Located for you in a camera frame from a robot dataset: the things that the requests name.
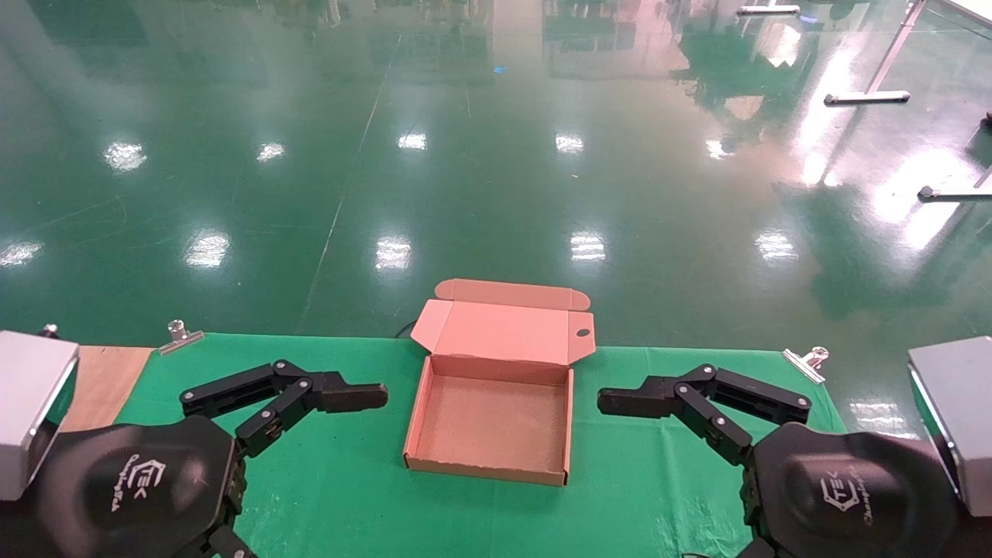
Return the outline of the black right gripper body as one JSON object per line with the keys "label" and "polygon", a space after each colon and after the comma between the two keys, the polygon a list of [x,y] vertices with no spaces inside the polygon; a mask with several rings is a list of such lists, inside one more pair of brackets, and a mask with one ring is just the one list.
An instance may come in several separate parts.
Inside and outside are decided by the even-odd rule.
{"label": "black right gripper body", "polygon": [[939,557],[960,515],[928,443],[798,423],[753,447],[742,499],[777,557]]}

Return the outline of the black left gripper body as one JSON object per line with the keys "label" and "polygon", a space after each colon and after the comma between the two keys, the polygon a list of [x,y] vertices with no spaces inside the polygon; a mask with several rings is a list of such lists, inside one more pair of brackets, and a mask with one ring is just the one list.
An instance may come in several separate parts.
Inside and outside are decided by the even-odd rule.
{"label": "black left gripper body", "polygon": [[195,557],[240,515],[236,442],[201,416],[75,432],[35,479],[38,557]]}

